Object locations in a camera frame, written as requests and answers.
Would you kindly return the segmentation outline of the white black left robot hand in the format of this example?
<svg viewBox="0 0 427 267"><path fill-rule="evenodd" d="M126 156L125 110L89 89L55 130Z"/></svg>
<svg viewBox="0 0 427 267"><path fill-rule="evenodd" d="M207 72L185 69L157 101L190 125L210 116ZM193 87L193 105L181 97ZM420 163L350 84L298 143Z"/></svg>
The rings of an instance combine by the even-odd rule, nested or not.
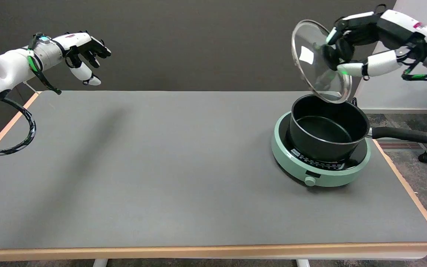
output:
<svg viewBox="0 0 427 267"><path fill-rule="evenodd" d="M112 52L102 40L88 32L66 33L52 39L62 51L62 58L71 73L86 86L99 86L101 79L95 75L79 56L83 56L94 68L99 68L98 58L106 59Z"/></svg>

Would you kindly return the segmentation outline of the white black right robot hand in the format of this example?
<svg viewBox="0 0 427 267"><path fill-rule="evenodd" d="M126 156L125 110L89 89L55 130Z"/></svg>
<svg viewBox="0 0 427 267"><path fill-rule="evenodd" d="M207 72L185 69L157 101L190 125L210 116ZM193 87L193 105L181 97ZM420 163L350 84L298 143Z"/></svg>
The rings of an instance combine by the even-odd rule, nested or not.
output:
<svg viewBox="0 0 427 267"><path fill-rule="evenodd" d="M395 10L370 11L336 20L322 47L330 69L343 75L380 76L399 69L406 59L427 57L427 25ZM354 60L357 46L381 42L386 51Z"/></svg>

